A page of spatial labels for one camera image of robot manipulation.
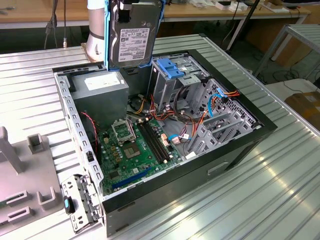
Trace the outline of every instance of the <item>yellow cable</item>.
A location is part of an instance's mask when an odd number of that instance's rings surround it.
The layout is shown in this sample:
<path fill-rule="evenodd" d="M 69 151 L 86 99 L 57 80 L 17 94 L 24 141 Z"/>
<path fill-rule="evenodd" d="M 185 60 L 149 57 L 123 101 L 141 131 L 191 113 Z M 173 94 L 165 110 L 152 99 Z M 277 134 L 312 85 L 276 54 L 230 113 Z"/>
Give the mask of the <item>yellow cable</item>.
<path fill-rule="evenodd" d="M 144 109 L 144 103 L 145 103 L 145 100 L 142 99 L 141 107 L 139 108 L 138 111 L 134 112 L 134 114 L 139 114 L 142 112 L 142 110 Z"/>

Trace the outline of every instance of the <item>red cable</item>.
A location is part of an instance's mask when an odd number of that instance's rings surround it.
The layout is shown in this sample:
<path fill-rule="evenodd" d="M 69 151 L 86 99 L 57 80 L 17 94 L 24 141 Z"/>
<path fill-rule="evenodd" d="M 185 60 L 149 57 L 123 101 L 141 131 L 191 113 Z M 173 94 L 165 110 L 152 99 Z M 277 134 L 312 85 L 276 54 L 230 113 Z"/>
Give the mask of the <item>red cable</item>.
<path fill-rule="evenodd" d="M 86 114 L 83 111 L 80 112 L 80 113 L 85 115 L 92 123 L 93 129 L 94 129 L 94 138 L 95 138 L 95 153 L 97 153 L 98 152 L 98 139 L 97 139 L 98 135 L 97 135 L 97 129 L 96 129 L 95 123 L 94 123 L 94 121 L 92 120 L 92 118 L 88 114 Z"/>

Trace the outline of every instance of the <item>cardboard box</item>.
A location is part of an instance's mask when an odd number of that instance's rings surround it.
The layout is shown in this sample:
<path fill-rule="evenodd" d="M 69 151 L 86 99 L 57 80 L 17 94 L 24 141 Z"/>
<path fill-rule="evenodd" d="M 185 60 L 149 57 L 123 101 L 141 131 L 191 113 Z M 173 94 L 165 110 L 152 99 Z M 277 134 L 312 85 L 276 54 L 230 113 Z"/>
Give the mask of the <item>cardboard box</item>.
<path fill-rule="evenodd" d="M 281 0 L 265 0 L 264 5 L 271 9 L 282 9 L 284 7 L 284 3 Z"/>
<path fill-rule="evenodd" d="M 295 93 L 285 101 L 301 117 L 320 130 L 320 93 L 317 91 Z"/>

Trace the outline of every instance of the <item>black pole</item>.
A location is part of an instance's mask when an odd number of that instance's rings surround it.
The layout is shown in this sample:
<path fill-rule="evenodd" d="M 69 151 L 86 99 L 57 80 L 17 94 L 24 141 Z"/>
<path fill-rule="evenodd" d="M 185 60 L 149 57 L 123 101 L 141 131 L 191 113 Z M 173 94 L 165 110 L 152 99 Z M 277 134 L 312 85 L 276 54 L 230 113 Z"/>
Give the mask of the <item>black pole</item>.
<path fill-rule="evenodd" d="M 260 0 L 255 0 L 254 4 L 252 5 L 248 15 L 246 16 L 245 20 L 244 20 L 244 23 L 242 24 L 242 27 L 240 28 L 238 34 L 236 35 L 233 43 L 231 44 L 229 50 L 225 51 L 227 54 L 231 54 L 231 51 L 232 49 L 234 48 L 236 42 L 238 41 L 239 39 L 239 36 L 241 35 L 242 31 L 244 30 L 244 28 L 246 27 L 247 23 L 249 22 L 252 14 L 254 13 L 255 9 L 257 8 L 258 4 L 259 4 Z"/>

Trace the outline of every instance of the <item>gray plastic part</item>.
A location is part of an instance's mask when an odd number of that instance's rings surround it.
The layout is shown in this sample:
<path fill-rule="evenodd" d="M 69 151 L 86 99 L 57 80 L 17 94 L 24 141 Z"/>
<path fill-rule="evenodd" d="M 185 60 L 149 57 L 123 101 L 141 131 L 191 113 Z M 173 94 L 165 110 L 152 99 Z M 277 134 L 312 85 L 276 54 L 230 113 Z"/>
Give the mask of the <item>gray plastic part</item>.
<path fill-rule="evenodd" d="M 24 190 L 6 197 L 5 200 L 7 205 L 9 205 L 10 207 L 13 207 L 14 205 L 27 201 L 29 198 L 30 198 L 30 195 L 26 190 Z"/>
<path fill-rule="evenodd" d="M 43 150 L 32 153 L 30 141 L 26 139 L 10 144 L 6 129 L 0 127 L 0 130 L 1 150 L 4 145 L 11 147 L 11 152 L 24 167 L 24 171 L 17 174 L 12 158 L 7 159 L 4 156 L 8 155 L 0 154 L 1 236 L 61 210 L 64 203 L 48 138 L 40 136 Z M 37 192 L 41 193 L 39 202 Z"/>
<path fill-rule="evenodd" d="M 26 139 L 32 154 L 40 153 L 45 150 L 44 142 L 42 141 L 42 137 L 39 133 L 28 136 Z"/>
<path fill-rule="evenodd" d="M 15 149 L 8 142 L 8 131 L 4 126 L 0 127 L 0 163 L 8 161 L 17 174 L 24 171 L 23 163 L 15 152 Z"/>
<path fill-rule="evenodd" d="M 13 211 L 8 214 L 8 222 L 11 224 L 17 224 L 21 221 L 24 221 L 32 216 L 32 209 L 29 206 L 21 208 L 17 211 Z"/>
<path fill-rule="evenodd" d="M 39 205 L 42 207 L 43 210 L 51 209 L 59 204 L 59 200 L 56 198 L 56 193 L 52 186 L 50 187 L 49 199 L 46 199 L 46 197 L 44 197 L 39 191 L 36 192 L 36 197 L 38 199 Z"/>

